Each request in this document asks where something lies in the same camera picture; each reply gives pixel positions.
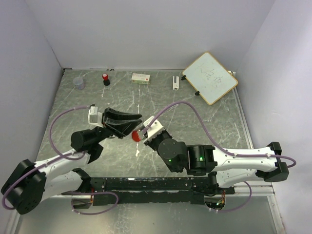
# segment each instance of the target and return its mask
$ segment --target black bottle with red cap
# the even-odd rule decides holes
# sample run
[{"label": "black bottle with red cap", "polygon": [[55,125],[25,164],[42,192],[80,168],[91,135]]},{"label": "black bottle with red cap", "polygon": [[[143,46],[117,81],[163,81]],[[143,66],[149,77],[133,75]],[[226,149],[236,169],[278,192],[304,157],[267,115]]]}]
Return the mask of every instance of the black bottle with red cap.
[{"label": "black bottle with red cap", "polygon": [[111,84],[111,82],[110,82],[109,79],[108,79],[108,75],[107,75],[106,73],[104,73],[104,74],[102,75],[102,78],[103,78],[103,83],[104,83],[105,86],[108,86],[108,85]]}]

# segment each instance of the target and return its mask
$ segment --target wall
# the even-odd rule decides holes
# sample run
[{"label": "wall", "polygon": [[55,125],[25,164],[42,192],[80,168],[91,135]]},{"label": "wall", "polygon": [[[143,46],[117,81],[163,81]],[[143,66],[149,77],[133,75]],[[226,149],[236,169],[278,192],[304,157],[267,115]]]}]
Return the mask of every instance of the wall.
[{"label": "wall", "polygon": [[312,2],[277,0],[236,75],[256,147],[280,141],[298,165],[274,183],[287,233],[311,233]]},{"label": "wall", "polygon": [[[0,1],[0,186],[17,164],[34,160],[61,68],[24,0]],[[9,211],[0,207],[0,233]]]},{"label": "wall", "polygon": [[236,70],[274,0],[26,0],[62,67]]}]

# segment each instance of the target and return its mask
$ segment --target marble table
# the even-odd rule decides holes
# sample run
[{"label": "marble table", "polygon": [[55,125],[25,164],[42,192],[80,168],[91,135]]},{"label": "marble table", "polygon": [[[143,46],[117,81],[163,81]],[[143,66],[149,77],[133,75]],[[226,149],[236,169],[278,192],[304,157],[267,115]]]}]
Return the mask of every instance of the marble table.
[{"label": "marble table", "polygon": [[[180,89],[172,89],[172,77],[181,71],[136,71],[151,75],[149,85],[130,82],[133,72],[109,71],[111,85],[103,86],[104,71],[65,70],[51,111],[52,119],[74,106],[96,104],[100,110],[111,107],[122,112],[140,113],[144,119],[155,115],[173,101],[186,100],[198,110],[213,138],[225,148],[250,147],[238,106],[237,96],[230,91],[214,105],[209,106],[186,80],[180,81]],[[85,88],[77,90],[73,78],[83,77]],[[186,144],[211,144],[200,124],[186,105],[175,106],[159,118],[163,126],[176,140]],[[72,132],[90,129],[87,110],[71,112],[56,122],[53,140],[59,150],[70,147]],[[170,173],[160,157],[131,137],[106,139],[101,157],[83,169],[93,177],[161,177],[185,176]],[[37,160],[55,156],[47,131]],[[235,207],[246,197],[227,198],[227,208]],[[97,212],[105,207],[92,207],[87,212]],[[205,205],[188,203],[119,204],[108,213],[97,216],[77,215],[71,212],[70,198],[55,197],[42,202],[32,212],[19,219],[19,234],[207,234],[207,233],[277,233],[271,205],[266,196],[253,196],[250,203],[233,213],[210,213]]]}]

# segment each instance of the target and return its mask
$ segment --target clear container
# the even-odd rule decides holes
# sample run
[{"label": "clear container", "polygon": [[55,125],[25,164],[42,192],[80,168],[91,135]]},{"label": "clear container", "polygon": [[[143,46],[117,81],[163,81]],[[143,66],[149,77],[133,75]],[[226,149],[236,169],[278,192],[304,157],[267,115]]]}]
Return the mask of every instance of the clear container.
[{"label": "clear container", "polygon": [[76,77],[73,79],[73,84],[76,86],[77,89],[81,90],[84,89],[85,83],[83,81],[83,78],[81,77]]}]

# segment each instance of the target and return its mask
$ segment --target box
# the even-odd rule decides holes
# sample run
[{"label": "box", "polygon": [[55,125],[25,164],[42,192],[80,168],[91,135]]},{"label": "box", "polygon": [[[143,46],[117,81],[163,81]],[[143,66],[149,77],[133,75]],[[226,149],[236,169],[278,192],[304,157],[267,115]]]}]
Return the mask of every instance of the box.
[{"label": "box", "polygon": [[150,75],[133,73],[131,82],[137,84],[149,84],[150,83]]}]

